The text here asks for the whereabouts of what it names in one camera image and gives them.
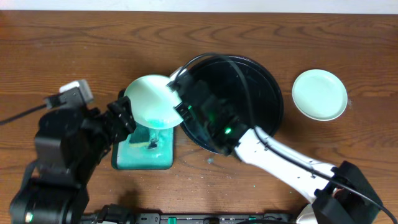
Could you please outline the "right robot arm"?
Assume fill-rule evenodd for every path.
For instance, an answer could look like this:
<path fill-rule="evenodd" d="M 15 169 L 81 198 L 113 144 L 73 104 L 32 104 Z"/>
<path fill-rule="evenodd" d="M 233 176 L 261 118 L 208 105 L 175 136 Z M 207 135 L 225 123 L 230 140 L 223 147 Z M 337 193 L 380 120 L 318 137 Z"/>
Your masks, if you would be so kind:
<path fill-rule="evenodd" d="M 181 99 L 175 109 L 184 121 L 218 154 L 236 156 L 295 189 L 308 201 L 310 223 L 372 223 L 385 208 L 359 168 L 317 161 L 275 140 L 257 122 L 246 76 L 227 74 L 239 81 L 236 102 L 247 118 L 236 111 L 232 94 L 216 94 L 214 81 L 178 71 L 168 86 Z"/>

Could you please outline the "mint green plate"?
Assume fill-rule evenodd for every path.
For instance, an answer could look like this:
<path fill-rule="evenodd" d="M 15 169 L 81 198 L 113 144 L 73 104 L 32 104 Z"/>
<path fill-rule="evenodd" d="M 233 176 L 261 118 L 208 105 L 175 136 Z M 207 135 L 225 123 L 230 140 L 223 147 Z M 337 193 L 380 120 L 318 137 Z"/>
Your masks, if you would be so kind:
<path fill-rule="evenodd" d="M 146 75 L 134 80 L 125 90 L 134 120 L 151 129 L 169 129 L 182 123 L 175 107 L 182 101 L 167 85 L 170 77 Z"/>
<path fill-rule="evenodd" d="M 348 104 L 343 82 L 336 75 L 322 69 L 301 73 L 292 86 L 292 99 L 302 114 L 317 121 L 338 118 Z"/>

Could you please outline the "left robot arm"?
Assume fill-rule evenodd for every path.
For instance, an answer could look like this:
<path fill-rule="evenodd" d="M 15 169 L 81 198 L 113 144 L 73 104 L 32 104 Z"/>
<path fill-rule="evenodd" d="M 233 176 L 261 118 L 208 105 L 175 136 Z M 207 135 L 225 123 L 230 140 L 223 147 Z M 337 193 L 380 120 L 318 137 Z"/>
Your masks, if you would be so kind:
<path fill-rule="evenodd" d="M 101 113 L 85 103 L 66 103 L 41 117 L 37 159 L 26 167 L 11 201 L 12 223 L 81 223 L 96 166 L 136 129 L 128 97 L 107 107 Z"/>

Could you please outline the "dark green scrub sponge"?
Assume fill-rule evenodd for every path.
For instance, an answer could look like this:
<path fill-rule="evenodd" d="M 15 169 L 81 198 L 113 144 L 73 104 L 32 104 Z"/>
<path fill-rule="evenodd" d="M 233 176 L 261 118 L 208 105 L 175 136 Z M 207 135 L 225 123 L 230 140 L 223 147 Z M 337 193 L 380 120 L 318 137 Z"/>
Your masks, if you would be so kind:
<path fill-rule="evenodd" d="M 150 143 L 149 128 L 137 124 L 136 130 L 130 135 L 130 147 L 147 147 Z"/>

